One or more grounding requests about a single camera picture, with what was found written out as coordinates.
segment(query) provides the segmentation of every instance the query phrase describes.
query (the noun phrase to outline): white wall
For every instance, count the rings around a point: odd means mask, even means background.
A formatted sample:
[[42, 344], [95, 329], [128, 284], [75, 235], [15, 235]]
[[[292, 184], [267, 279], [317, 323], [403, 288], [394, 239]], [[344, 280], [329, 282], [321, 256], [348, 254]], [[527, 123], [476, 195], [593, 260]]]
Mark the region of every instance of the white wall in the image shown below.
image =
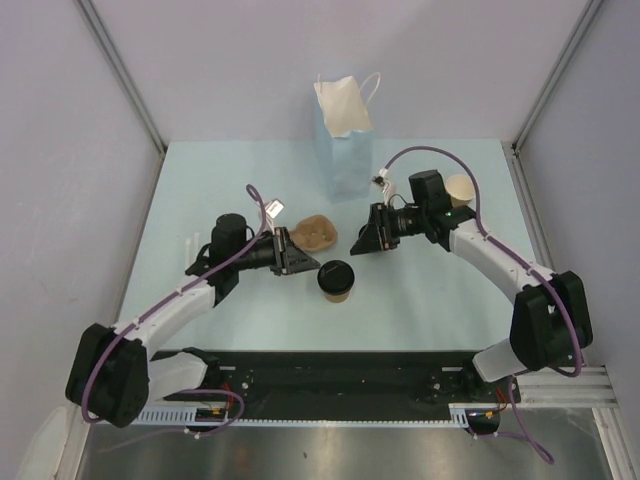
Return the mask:
[[159, 159], [71, 0], [0, 8], [0, 478], [113, 320]]
[[381, 137], [511, 140], [586, 0], [95, 0], [161, 134], [312, 136], [312, 82], [383, 75]]
[[552, 256], [586, 283], [594, 346], [640, 445], [640, 3], [605, 4], [523, 152]]

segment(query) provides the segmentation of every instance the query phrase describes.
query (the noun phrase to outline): table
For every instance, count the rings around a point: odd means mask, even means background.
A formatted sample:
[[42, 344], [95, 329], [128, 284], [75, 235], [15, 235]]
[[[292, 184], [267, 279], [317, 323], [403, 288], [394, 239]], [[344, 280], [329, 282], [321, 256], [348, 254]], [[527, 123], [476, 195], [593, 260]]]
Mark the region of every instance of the table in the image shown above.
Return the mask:
[[[468, 162], [478, 178], [483, 219], [497, 236], [533, 258], [524, 219], [498, 140], [377, 140], [374, 171], [402, 148], [432, 145]], [[414, 152], [398, 160], [391, 178], [411, 199], [407, 177], [438, 169], [444, 178], [460, 173], [448, 158]], [[324, 214], [338, 230], [338, 242], [314, 255], [321, 263], [349, 262], [355, 287], [341, 304], [328, 302], [316, 272], [275, 277], [268, 269], [245, 271], [240, 284], [215, 310], [194, 320], [164, 348], [215, 350], [422, 351], [480, 350], [505, 338], [512, 307], [502, 293], [462, 259], [416, 236], [395, 251], [349, 256], [369, 204], [368, 198], [331, 204], [320, 176], [313, 142], [173, 142], [141, 239], [121, 318], [147, 310], [180, 280], [190, 255], [208, 242], [219, 215], [236, 212], [254, 228], [258, 211], [245, 192], [252, 183], [265, 199], [286, 206], [277, 218], [295, 228]]]

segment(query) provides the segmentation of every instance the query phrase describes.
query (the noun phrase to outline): purple cable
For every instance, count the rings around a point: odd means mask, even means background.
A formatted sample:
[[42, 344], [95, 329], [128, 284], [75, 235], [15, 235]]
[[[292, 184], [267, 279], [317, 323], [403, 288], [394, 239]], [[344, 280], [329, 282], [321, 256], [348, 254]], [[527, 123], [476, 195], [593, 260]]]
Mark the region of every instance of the purple cable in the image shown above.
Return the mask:
[[[264, 230], [265, 230], [265, 228], [267, 226], [267, 220], [266, 220], [266, 215], [267, 214], [266, 214], [266, 211], [265, 211], [265, 208], [264, 208], [264, 201], [262, 200], [262, 197], [260, 196], [260, 193], [258, 192], [258, 190], [256, 190], [256, 188], [253, 185], [248, 184], [246, 186], [246, 189], [247, 189], [247, 193], [249, 194], [249, 196], [255, 202], [257, 202], [258, 205], [260, 206], [260, 212], [262, 214], [262, 222], [260, 223], [260, 229], [254, 235], [254, 237], [251, 240], [249, 240], [249, 242], [244, 247], [242, 247], [242, 249], [240, 249], [240, 251], [238, 253], [236, 253], [232, 257], [229, 257], [224, 262], [216, 265], [211, 270], [206, 272], [204, 275], [196, 278], [194, 281], [192, 281], [192, 282], [188, 283], [187, 285], [185, 285], [182, 288], [182, 292], [186, 292], [186, 291], [192, 289], [193, 287], [195, 287], [199, 283], [203, 282], [204, 280], [209, 278], [211, 275], [213, 275], [217, 271], [222, 270], [223, 268], [225, 268], [228, 265], [230, 265], [233, 262], [235, 262], [238, 258], [240, 258], [245, 253], [247, 253], [255, 245], [255, 243], [258, 241], [258, 238], [260, 238], [260, 235], [262, 235], [262, 233], [264, 232]], [[171, 294], [167, 295], [165, 298], [160, 300], [158, 303], [156, 303], [153, 307], [151, 307], [145, 313], [140, 315], [140, 317], [138, 317], [138, 322], [139, 322], [138, 324], [140, 325], [143, 322], [145, 322], [154, 313], [158, 312], [158, 310], [160, 310], [162, 307], [167, 305], [169, 302], [171, 302], [174, 298], [176, 298], [178, 296], [180, 296], [180, 294], [178, 294], [178, 292], [175, 292], [175, 291], [172, 292]], [[98, 417], [92, 418], [91, 416], [89, 416], [89, 395], [91, 393], [91, 390], [93, 389], [93, 384], [95, 383], [96, 378], [98, 377], [98, 374], [100, 373], [100, 370], [102, 369], [102, 367], [104, 366], [105, 362], [109, 358], [109, 355], [111, 355], [111, 352], [113, 352], [113, 350], [116, 348], [118, 343], [120, 343], [120, 341], [124, 337], [126, 337], [134, 328], [136, 328], [136, 326], [132, 323], [131, 325], [126, 327], [124, 330], [122, 330], [122, 332], [120, 332], [118, 334], [118, 336], [115, 337], [111, 341], [111, 343], [107, 346], [107, 348], [105, 348], [104, 352], [102, 352], [102, 355], [100, 355], [100, 358], [98, 359], [98, 361], [94, 365], [93, 370], [91, 371], [91, 375], [89, 375], [89, 379], [87, 380], [87, 384], [84, 387], [84, 391], [82, 392], [82, 402], [80, 402], [81, 403], [80, 408], [81, 408], [81, 411], [82, 411], [82, 418], [84, 419], [85, 422], [87, 422], [87, 423], [98, 423], [101, 420], [101, 418], [98, 418]]]
[[[233, 418], [227, 420], [226, 422], [224, 422], [219, 427], [214, 427], [213, 430], [210, 430], [208, 432], [200, 432], [199, 433], [199, 437], [210, 437], [211, 435], [216, 435], [216, 434], [226, 430], [227, 428], [229, 428], [231, 426], [231, 424], [233, 424], [237, 420], [239, 420], [240, 417], [242, 417], [242, 414], [244, 413], [244, 409], [245, 409], [244, 399], [240, 395], [238, 395], [237, 393], [231, 392], [229, 390], [218, 390], [218, 389], [183, 390], [183, 391], [178, 392], [178, 393], [226, 395], [228, 397], [235, 398], [238, 401], [238, 405], [240, 405], [240, 411]], [[185, 430], [183, 428], [163, 428], [161, 430], [154, 430], [153, 432], [149, 432], [149, 433], [146, 433], [144, 435], [140, 435], [139, 437], [132, 438], [131, 440], [127, 440], [126, 442], [118, 443], [117, 445], [113, 445], [112, 447], [103, 448], [103, 449], [99, 450], [99, 452], [100, 453], [112, 452], [112, 451], [118, 450], [119, 448], [122, 448], [122, 447], [128, 447], [129, 445], [133, 445], [134, 443], [138, 443], [138, 442], [140, 442], [142, 440], [147, 440], [147, 439], [152, 438], [152, 437], [157, 437], [159, 435], [164, 435], [165, 433], [189, 433], [189, 432], [188, 431], [185, 432]]]
[[416, 150], [423, 150], [423, 151], [440, 153], [441, 155], [449, 157], [451, 160], [456, 162], [458, 165], [460, 165], [464, 169], [466, 174], [471, 179], [471, 183], [473, 183], [473, 190], [475, 191], [475, 194], [476, 194], [476, 225], [478, 227], [478, 230], [482, 234], [482, 236], [485, 237], [485, 239], [488, 240], [489, 242], [491, 242], [493, 245], [498, 247], [502, 252], [504, 252], [509, 257], [511, 257], [513, 260], [515, 260], [522, 268], [524, 268], [525, 270], [528, 270], [531, 273], [531, 275], [536, 280], [538, 280], [538, 282], [540, 282], [540, 284], [549, 292], [549, 294], [551, 295], [551, 298], [553, 298], [554, 303], [556, 304], [556, 306], [560, 310], [560, 314], [562, 315], [562, 319], [564, 320], [564, 323], [567, 326], [567, 330], [569, 332], [569, 337], [571, 338], [571, 345], [573, 347], [573, 354], [574, 354], [575, 363], [574, 363], [573, 372], [565, 372], [564, 370], [560, 370], [559, 368], [553, 368], [553, 367], [552, 368], [556, 372], [558, 372], [559, 374], [564, 375], [566, 377], [577, 377], [578, 375], [580, 375], [580, 372], [582, 371], [582, 352], [580, 350], [580, 342], [578, 341], [578, 335], [576, 334], [576, 330], [573, 327], [573, 323], [571, 322], [571, 316], [569, 315], [569, 311], [567, 310], [567, 307], [562, 302], [562, 299], [560, 298], [560, 296], [558, 295], [556, 290], [540, 274], [540, 272], [532, 269], [530, 267], [530, 265], [529, 265], [529, 262], [527, 262], [524, 258], [522, 258], [520, 255], [518, 255], [516, 252], [511, 250], [507, 245], [505, 245], [504, 243], [499, 241], [497, 238], [491, 236], [489, 234], [489, 232], [487, 231], [487, 229], [484, 227], [484, 225], [482, 224], [482, 216], [481, 216], [481, 211], [480, 211], [480, 187], [478, 185], [478, 181], [476, 180], [475, 175], [473, 174], [471, 169], [467, 166], [467, 164], [464, 163], [462, 160], [460, 160], [460, 158], [455, 156], [453, 153], [448, 152], [446, 150], [443, 150], [441, 148], [427, 147], [427, 146], [416, 146], [416, 147], [405, 148], [404, 150], [401, 150], [400, 152], [396, 153], [393, 156], [393, 158], [391, 158], [391, 160], [389, 160], [387, 162], [387, 164], [384, 166], [384, 168], [386, 168], [388, 170], [389, 168], [391, 168], [391, 165], [393, 165], [393, 163], [398, 158], [400, 158], [401, 156], [403, 156], [406, 153], [413, 152], [413, 151], [416, 151]]

